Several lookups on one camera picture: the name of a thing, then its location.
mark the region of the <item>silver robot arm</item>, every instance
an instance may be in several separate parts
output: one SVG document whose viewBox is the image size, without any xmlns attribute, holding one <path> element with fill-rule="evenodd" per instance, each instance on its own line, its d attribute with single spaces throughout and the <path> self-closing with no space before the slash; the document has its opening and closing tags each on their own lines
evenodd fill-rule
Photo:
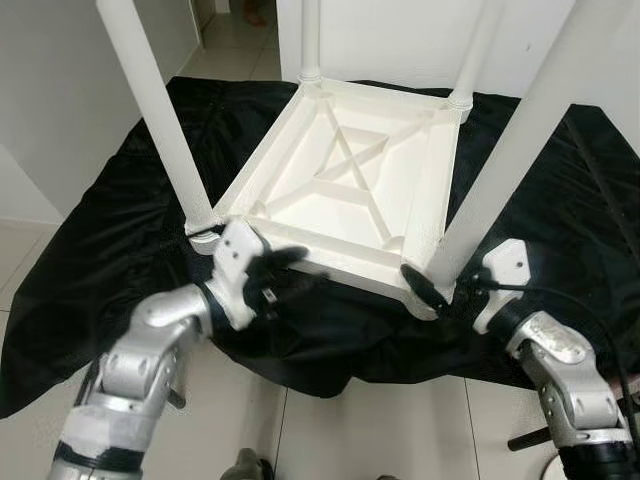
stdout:
<svg viewBox="0 0 640 480">
<path fill-rule="evenodd" d="M 180 361 L 216 324 L 247 327 L 248 273 L 268 245 L 232 221 L 216 245 L 213 278 L 142 301 L 126 334 L 88 376 L 64 425 L 49 480 L 138 480 Z M 299 249 L 287 261 L 304 256 Z M 274 301 L 265 291 L 265 302 Z"/>
<path fill-rule="evenodd" d="M 524 286 L 531 278 L 522 240 L 507 240 L 487 253 L 482 268 L 458 282 L 451 303 L 416 270 L 403 265 L 402 273 L 441 321 L 473 325 L 520 362 L 538 391 L 568 479 L 640 480 L 633 426 L 598 372 L 589 341 L 536 308 L 523 291 L 500 288 Z"/>
</svg>

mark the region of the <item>black cable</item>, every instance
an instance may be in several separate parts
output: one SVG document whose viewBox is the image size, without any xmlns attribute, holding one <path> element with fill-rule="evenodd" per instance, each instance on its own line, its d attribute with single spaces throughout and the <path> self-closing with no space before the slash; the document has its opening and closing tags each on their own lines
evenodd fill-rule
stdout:
<svg viewBox="0 0 640 480">
<path fill-rule="evenodd" d="M 626 410 L 627 423 L 629 424 L 629 433 L 631 434 L 631 438 L 636 450 L 636 462 L 640 463 L 640 434 L 638 432 L 638 425 L 634 416 L 633 400 L 631 398 L 631 392 L 629 391 L 629 376 L 627 374 L 627 369 L 625 368 L 624 363 L 620 358 L 620 351 L 618 350 L 618 346 L 616 345 L 613 336 L 609 332 L 609 328 L 591 309 L 591 307 L 578 300 L 576 297 L 560 290 L 555 290 L 553 288 L 537 287 L 533 285 L 505 285 L 497 282 L 481 282 L 480 287 L 486 288 L 487 290 L 515 290 L 521 292 L 548 293 L 568 300 L 574 305 L 578 305 L 580 308 L 582 308 L 582 310 L 589 314 L 591 319 L 594 320 L 595 324 L 598 325 L 598 327 L 604 334 L 605 340 L 609 344 L 609 349 L 611 350 L 611 355 L 613 356 L 613 361 L 615 363 L 616 370 L 618 371 L 620 388 L 622 389 L 623 404 L 625 407 L 624 409 Z"/>
<path fill-rule="evenodd" d="M 89 365 L 87 373 L 82 380 L 82 385 L 80 385 L 78 395 L 76 395 L 76 399 L 73 402 L 74 407 L 81 405 L 85 400 L 85 396 L 88 392 L 89 387 L 91 386 L 91 384 L 93 384 L 93 381 L 98 378 L 98 373 L 100 373 L 100 359 L 96 358 Z"/>
</svg>

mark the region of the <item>black tape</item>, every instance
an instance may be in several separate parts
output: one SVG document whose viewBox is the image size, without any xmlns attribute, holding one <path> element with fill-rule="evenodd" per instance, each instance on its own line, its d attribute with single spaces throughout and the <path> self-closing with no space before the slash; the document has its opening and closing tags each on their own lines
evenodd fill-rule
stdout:
<svg viewBox="0 0 640 480">
<path fill-rule="evenodd" d="M 145 452 L 110 447 L 95 458 L 85 457 L 73 451 L 71 446 L 59 442 L 54 458 L 72 465 L 118 473 L 138 473 Z"/>
<path fill-rule="evenodd" d="M 506 346 L 522 322 L 538 310 L 539 307 L 537 305 L 524 297 L 519 300 L 511 300 L 493 316 L 487 325 L 487 329 L 491 335 Z"/>
<path fill-rule="evenodd" d="M 640 480 L 636 455 L 630 443 L 563 447 L 560 458 L 569 480 Z"/>
</svg>

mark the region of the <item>white floor tile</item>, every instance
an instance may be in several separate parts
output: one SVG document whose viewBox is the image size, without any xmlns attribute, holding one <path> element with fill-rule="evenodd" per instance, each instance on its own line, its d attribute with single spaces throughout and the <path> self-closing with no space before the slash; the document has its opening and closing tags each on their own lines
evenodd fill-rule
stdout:
<svg viewBox="0 0 640 480">
<path fill-rule="evenodd" d="M 337 398 L 289 391 L 280 480 L 478 478 L 464 380 L 372 385 L 354 380 Z"/>
<path fill-rule="evenodd" d="M 268 5 L 260 9 L 269 24 L 255 27 L 242 16 L 242 2 L 231 2 L 230 14 L 216 15 L 207 25 L 204 31 L 205 48 L 262 48 L 274 25 L 271 10 Z"/>
<path fill-rule="evenodd" d="M 0 227 L 0 289 L 4 288 L 42 233 L 34 230 Z"/>
<path fill-rule="evenodd" d="M 0 339 L 8 313 L 0 312 Z M 75 400 L 84 371 L 15 415 L 0 420 L 0 478 L 47 478 L 62 425 Z"/>
<path fill-rule="evenodd" d="M 278 50 L 262 50 L 251 74 L 251 80 L 282 80 Z"/>
<path fill-rule="evenodd" d="M 11 275 L 4 287 L 0 287 L 0 310 L 7 312 L 10 310 L 13 295 L 31 268 L 36 264 L 38 258 L 40 258 L 49 241 L 53 238 L 53 234 L 53 231 L 43 233 L 27 256 L 22 260 L 22 263 L 20 263 L 18 268 L 13 272 L 13 275 Z"/>
<path fill-rule="evenodd" d="M 187 407 L 167 407 L 143 465 L 145 478 L 218 479 L 240 448 L 275 461 L 285 389 L 210 344 L 189 363 Z"/>
<path fill-rule="evenodd" d="M 482 480 L 539 480 L 557 451 L 548 442 L 511 452 L 507 442 L 546 426 L 534 391 L 467 380 Z"/>
<path fill-rule="evenodd" d="M 185 77 L 249 80 L 260 50 L 211 47 L 197 52 L 182 71 Z"/>
</svg>

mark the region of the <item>black cloth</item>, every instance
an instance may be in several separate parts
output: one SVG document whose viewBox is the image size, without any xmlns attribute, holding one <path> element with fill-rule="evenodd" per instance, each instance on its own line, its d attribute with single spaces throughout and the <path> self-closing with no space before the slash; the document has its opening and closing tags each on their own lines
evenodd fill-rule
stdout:
<svg viewBox="0 0 640 480">
<path fill-rule="evenodd" d="M 296 86 L 174 78 L 169 93 L 212 203 L 257 146 Z M 445 96 L 448 90 L 417 90 Z M 518 100 L 476 95 L 462 126 L 448 220 L 512 115 Z M 595 107 L 569 115 L 640 237 L 637 156 Z M 106 351 L 144 297 L 210 275 L 183 236 L 179 208 L 143 122 L 60 227 L 14 298 L 2 350 L 0 418 L 34 401 Z M 506 238 L 529 243 L 532 284 L 576 295 L 610 325 L 631 370 L 640 370 L 640 278 L 585 162 L 560 125 L 479 249 Z M 295 281 L 300 273 L 284 274 Z M 582 331 L 611 362 L 587 316 L 540 298 Z M 414 383 L 445 374 L 530 386 L 488 337 L 442 339 L 438 322 L 411 317 L 394 300 L 331 282 L 311 303 L 293 302 L 277 321 L 218 331 L 214 343 L 236 362 L 282 385 L 320 397 L 351 377 Z"/>
</svg>

